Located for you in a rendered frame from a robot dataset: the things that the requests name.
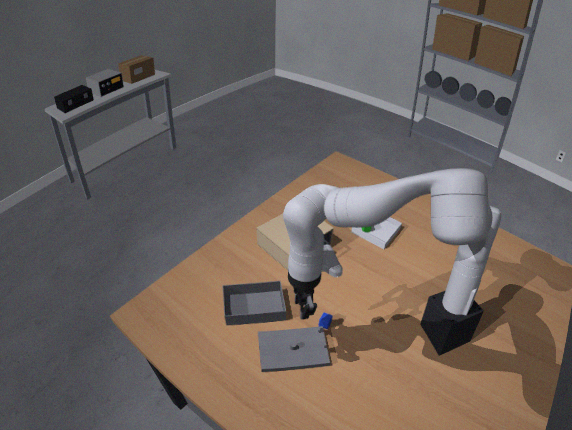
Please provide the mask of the blue block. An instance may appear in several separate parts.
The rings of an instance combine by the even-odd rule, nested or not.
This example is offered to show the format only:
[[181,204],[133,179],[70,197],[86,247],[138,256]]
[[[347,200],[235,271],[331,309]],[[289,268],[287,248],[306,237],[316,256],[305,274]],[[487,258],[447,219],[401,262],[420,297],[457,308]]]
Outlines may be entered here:
[[328,329],[328,327],[332,322],[332,317],[333,317],[332,315],[324,312],[321,318],[319,319],[319,327],[323,326],[323,328]]

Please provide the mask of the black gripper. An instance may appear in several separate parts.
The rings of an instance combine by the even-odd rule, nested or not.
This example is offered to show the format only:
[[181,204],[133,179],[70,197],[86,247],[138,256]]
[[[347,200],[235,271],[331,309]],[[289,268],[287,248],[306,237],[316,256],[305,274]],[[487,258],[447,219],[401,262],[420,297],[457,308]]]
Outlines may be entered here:
[[[314,315],[316,308],[317,308],[317,304],[313,303],[313,294],[314,294],[314,288],[316,286],[318,286],[318,284],[321,281],[321,275],[313,281],[302,282],[302,281],[298,281],[298,280],[294,279],[293,277],[291,277],[291,275],[288,272],[288,281],[293,286],[293,289],[294,289],[295,304],[300,305],[300,319],[301,320],[308,319],[310,315]],[[303,299],[305,299],[305,300],[303,300]],[[305,306],[305,307],[303,307],[303,306]],[[302,311],[303,311],[303,314],[302,314]],[[306,315],[309,315],[309,316],[306,316]]]

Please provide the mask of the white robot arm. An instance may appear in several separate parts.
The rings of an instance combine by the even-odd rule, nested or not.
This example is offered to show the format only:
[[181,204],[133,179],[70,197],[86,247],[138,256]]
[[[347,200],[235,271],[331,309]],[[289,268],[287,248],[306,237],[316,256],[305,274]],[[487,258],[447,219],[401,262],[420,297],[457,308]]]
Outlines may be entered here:
[[308,187],[283,212],[290,238],[289,274],[302,282],[317,279],[322,271],[332,277],[342,275],[335,252],[324,245],[324,234],[317,227],[324,220],[337,227],[375,226],[426,194],[431,194],[434,237],[459,245],[443,306],[452,314],[467,315],[501,221],[501,211],[488,204],[485,174],[473,169],[445,169],[369,186]]

